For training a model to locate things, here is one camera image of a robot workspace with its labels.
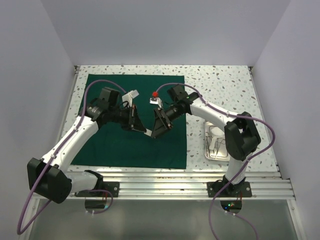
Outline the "white packet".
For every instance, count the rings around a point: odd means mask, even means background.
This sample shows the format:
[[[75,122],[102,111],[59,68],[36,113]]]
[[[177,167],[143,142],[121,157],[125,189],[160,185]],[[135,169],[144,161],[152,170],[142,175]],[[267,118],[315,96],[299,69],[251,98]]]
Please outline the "white packet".
[[[146,132],[144,134],[150,137],[152,135],[152,131],[149,129],[146,129]]]
[[[214,136],[211,138],[209,150],[213,151],[215,149],[216,141],[218,140],[218,137]]]

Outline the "steel forceps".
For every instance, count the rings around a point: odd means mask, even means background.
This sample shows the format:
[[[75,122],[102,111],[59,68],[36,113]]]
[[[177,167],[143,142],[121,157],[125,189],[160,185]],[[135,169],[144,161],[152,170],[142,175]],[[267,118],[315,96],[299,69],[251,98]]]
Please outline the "steel forceps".
[[[225,139],[218,138],[215,143],[214,154],[220,157],[226,157],[228,155],[225,145]]]

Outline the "steel surgical scissors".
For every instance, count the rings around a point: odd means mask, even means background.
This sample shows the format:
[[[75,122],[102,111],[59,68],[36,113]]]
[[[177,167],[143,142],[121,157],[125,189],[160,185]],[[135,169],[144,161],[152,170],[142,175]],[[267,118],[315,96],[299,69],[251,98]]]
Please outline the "steel surgical scissors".
[[[212,142],[212,137],[211,137],[211,134],[206,132],[205,133],[205,151],[206,153],[209,155],[211,150],[210,150],[210,145],[211,145],[211,142]]]

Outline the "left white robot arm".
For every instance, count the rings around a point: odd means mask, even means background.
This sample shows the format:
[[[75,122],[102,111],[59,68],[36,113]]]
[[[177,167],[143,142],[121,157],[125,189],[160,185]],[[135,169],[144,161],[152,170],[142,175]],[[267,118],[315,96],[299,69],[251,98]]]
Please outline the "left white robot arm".
[[[89,192],[92,196],[103,193],[101,174],[92,170],[67,173],[75,156],[85,143],[107,123],[120,124],[125,131],[146,133],[133,99],[139,95],[131,90],[123,96],[104,87],[99,97],[84,102],[79,116],[65,136],[41,159],[32,158],[27,164],[30,189],[57,204],[71,193]]]

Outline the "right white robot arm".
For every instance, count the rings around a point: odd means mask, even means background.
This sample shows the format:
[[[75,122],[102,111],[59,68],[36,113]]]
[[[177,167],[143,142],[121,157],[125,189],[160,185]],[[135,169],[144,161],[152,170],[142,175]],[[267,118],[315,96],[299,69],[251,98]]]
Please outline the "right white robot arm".
[[[173,128],[173,121],[185,114],[202,118],[218,127],[223,131],[225,147],[230,156],[222,189],[227,196],[235,196],[245,180],[245,164],[261,143],[252,116],[247,112],[228,113],[206,101],[197,90],[187,93],[182,84],[176,84],[167,93],[173,101],[168,108],[163,107],[157,91],[152,93],[149,100],[151,104],[157,105],[150,137],[155,139],[167,133]]]

